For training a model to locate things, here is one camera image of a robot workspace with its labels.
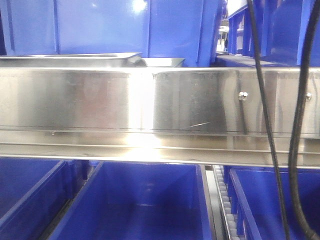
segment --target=metal bolt head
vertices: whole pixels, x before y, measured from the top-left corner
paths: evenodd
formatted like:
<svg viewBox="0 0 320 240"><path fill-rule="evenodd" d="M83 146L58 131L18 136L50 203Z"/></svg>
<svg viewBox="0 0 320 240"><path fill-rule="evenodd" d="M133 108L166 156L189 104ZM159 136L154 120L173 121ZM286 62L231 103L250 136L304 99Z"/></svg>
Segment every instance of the metal bolt head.
<svg viewBox="0 0 320 240"><path fill-rule="evenodd" d="M248 93L246 91L239 92L238 95L239 101L245 101L248 98Z"/></svg>
<svg viewBox="0 0 320 240"><path fill-rule="evenodd" d="M311 100L312 94L310 92L307 92L305 97L309 101L309 100Z"/></svg>

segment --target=black wire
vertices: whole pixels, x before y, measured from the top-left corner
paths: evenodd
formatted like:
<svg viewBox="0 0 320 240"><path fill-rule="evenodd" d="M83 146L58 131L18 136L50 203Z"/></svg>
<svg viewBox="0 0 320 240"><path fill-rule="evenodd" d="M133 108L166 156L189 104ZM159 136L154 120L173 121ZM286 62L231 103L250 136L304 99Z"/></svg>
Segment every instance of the black wire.
<svg viewBox="0 0 320 240"><path fill-rule="evenodd" d="M272 126L269 120L269 110L268 110L268 104L266 99L266 91L265 91L264 79L263 79L263 74L262 74L262 69L260 64L260 46L259 46L255 11L254 11L252 0L247 0L247 4L248 4L250 20L251 20L255 68L256 68L256 74L259 82L265 128L266 128L266 132L269 140L271 157L272 157L272 162L273 162L273 167L274 167L274 172L276 177L276 185L278 189L278 198L279 198L279 204L280 204L280 210L281 210L281 220L284 228L285 239L289 240L290 233L289 233L289 224L288 224L287 213L286 213L285 198L284 198L282 180L281 180L280 169L279 169L279 164L277 159L276 146L275 146L274 136L272 132Z"/></svg>
<svg viewBox="0 0 320 240"><path fill-rule="evenodd" d="M311 50L316 33L316 27L320 14L320 0L315 0L310 19L307 25L303 48L301 56L300 76L299 76L299 88L298 98L296 102L294 122L292 128L292 135L289 148L289 180L290 180L290 193L292 198L293 209L295 217L302 228L307 238L311 240L320 240L320 236L309 226L304 211L301 206L298 188L298 171L297 171L297 157L298 147L300 142L301 127L304 117L306 93L309 77L309 66Z"/></svg>

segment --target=stainless steel surface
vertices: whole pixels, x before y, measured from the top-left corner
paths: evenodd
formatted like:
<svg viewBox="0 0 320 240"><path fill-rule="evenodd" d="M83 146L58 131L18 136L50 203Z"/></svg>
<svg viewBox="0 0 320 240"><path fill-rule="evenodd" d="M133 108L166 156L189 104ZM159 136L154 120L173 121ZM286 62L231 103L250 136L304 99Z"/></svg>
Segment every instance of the stainless steel surface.
<svg viewBox="0 0 320 240"><path fill-rule="evenodd" d="M286 166L299 69L263 74ZM319 84L312 68L300 167L320 166ZM1 156L272 165L251 68L1 68L0 93Z"/></svg>
<svg viewBox="0 0 320 240"><path fill-rule="evenodd" d="M0 68L146 67L137 52L0 56Z"/></svg>
<svg viewBox="0 0 320 240"><path fill-rule="evenodd" d="M51 55L20 55L17 57L33 57L33 58L48 58L48 57L91 57L91 58L111 58L111 59L127 59L134 56L140 56L140 52L119 52L119 53L90 53L90 54L51 54Z"/></svg>
<svg viewBox="0 0 320 240"><path fill-rule="evenodd" d="M211 196L210 196L209 186L207 182L206 168L204 165L201 165L200 168L201 168L202 185L203 185L203 191L204 191L204 197L205 197L206 213L208 216L208 221L209 221L210 230L211 230L211 240L222 240L221 238L217 238L217 235L216 235L216 226L215 226L214 215L213 215L214 210L212 209L212 205L211 205Z"/></svg>
<svg viewBox="0 0 320 240"><path fill-rule="evenodd" d="M240 101L245 101L248 98L248 93L246 91L241 91L239 92L238 97Z"/></svg>
<svg viewBox="0 0 320 240"><path fill-rule="evenodd" d="M168 67L168 68L180 68L182 67L184 58L179 57L157 57L157 58L143 58L147 67Z"/></svg>

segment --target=blue plastic crate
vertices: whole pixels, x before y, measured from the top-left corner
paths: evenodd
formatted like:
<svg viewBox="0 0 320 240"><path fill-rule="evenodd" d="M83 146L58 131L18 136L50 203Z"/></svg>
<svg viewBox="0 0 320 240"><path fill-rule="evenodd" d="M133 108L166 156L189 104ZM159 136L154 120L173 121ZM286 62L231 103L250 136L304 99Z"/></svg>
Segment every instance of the blue plastic crate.
<svg viewBox="0 0 320 240"><path fill-rule="evenodd" d="M212 239L200 167L99 163L49 239Z"/></svg>
<svg viewBox="0 0 320 240"><path fill-rule="evenodd" d="M141 52L187 67L215 59L222 8L223 0L0 1L8 55Z"/></svg>
<svg viewBox="0 0 320 240"><path fill-rule="evenodd" d="M313 3L314 0L253 1L262 60L288 66L300 65ZM252 57L253 38L247 7L229 16L229 27L228 52ZM311 65L320 66L319 26L312 47Z"/></svg>
<svg viewBox="0 0 320 240"><path fill-rule="evenodd" d="M88 174L93 169L93 166L90 165L89 160L67 160L66 162L71 180L69 198L74 198L88 179Z"/></svg>
<svg viewBox="0 0 320 240"><path fill-rule="evenodd" d="M230 170L228 186L232 213L237 213L237 234L247 240L285 239L275 173L270 170ZM293 211L288 172L281 171L290 239L305 239ZM300 170L299 193L302 208L313 229L320 233L320 172Z"/></svg>
<svg viewBox="0 0 320 240"><path fill-rule="evenodd" d="M65 161L0 159L0 239L37 239L73 195L73 181Z"/></svg>

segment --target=metal tray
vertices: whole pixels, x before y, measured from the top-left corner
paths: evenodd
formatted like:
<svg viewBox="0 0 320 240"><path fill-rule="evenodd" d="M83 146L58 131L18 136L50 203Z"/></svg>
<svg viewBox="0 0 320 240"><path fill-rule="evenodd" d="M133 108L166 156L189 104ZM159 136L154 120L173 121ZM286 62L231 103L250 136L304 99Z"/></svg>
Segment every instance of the metal tray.
<svg viewBox="0 0 320 240"><path fill-rule="evenodd" d="M184 62L184 58L179 57L159 57L159 58L143 58L147 67L169 67L180 68Z"/></svg>
<svg viewBox="0 0 320 240"><path fill-rule="evenodd" d="M146 67L141 53L0 56L3 68L119 68Z"/></svg>

